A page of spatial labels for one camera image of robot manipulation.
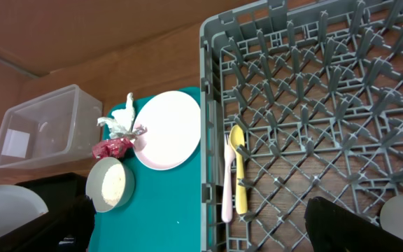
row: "plastic grid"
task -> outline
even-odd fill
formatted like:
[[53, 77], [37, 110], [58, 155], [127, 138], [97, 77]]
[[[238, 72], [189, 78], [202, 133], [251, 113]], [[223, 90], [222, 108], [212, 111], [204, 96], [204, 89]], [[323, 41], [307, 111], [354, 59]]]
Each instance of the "plastic grid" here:
[[[403, 1], [342, 2], [348, 11], [338, 15], [329, 14], [337, 1], [324, 1], [299, 11], [309, 17], [290, 19], [286, 2], [272, 1], [270, 17], [252, 16], [212, 41], [201, 36], [202, 99], [211, 102], [202, 102], [203, 251], [311, 249], [302, 219], [308, 198], [321, 195], [378, 225], [381, 205], [403, 193], [403, 67], [391, 63], [403, 59]], [[246, 9], [217, 18], [235, 23]], [[285, 11], [284, 27], [284, 17], [271, 17], [275, 9]], [[340, 22], [346, 28], [328, 31]], [[390, 32], [398, 35], [392, 43]], [[246, 132], [238, 151], [250, 206], [223, 234], [218, 136], [235, 124]]]

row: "white label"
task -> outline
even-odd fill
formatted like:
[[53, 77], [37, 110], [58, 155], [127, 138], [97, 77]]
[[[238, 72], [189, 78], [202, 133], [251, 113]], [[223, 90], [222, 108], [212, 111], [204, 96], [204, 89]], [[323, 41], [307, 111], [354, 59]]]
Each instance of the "white label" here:
[[2, 155], [25, 158], [30, 134], [13, 129], [7, 129]]

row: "teal mat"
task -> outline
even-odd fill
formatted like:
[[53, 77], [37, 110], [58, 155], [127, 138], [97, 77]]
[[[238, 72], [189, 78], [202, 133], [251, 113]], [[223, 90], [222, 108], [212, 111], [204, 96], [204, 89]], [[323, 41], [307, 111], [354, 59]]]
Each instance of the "teal mat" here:
[[[200, 105], [198, 87], [180, 91]], [[152, 98], [134, 101], [136, 112]], [[125, 104], [112, 108], [108, 116], [112, 118], [116, 109], [125, 109]], [[108, 139], [106, 126], [104, 139]], [[133, 150], [123, 162], [135, 175], [135, 191], [126, 205], [96, 214], [89, 251], [200, 251], [200, 145], [188, 160], [169, 171], [145, 167]]]

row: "transparent box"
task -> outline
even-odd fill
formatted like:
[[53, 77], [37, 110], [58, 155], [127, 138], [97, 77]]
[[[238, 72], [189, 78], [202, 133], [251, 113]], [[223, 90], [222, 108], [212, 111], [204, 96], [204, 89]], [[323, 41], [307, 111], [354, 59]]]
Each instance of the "transparent box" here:
[[0, 128], [0, 168], [33, 169], [91, 157], [101, 115], [102, 103], [77, 85], [8, 109]]

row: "white plate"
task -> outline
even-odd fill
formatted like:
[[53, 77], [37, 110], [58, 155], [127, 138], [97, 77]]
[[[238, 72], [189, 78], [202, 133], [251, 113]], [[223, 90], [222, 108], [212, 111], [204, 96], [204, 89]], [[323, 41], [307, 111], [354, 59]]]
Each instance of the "white plate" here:
[[147, 127], [135, 142], [139, 161], [151, 169], [171, 169], [187, 160], [200, 142], [200, 107], [188, 94], [164, 92], [139, 111], [134, 125]]
[[36, 193], [16, 185], [0, 185], [0, 237], [48, 212]]

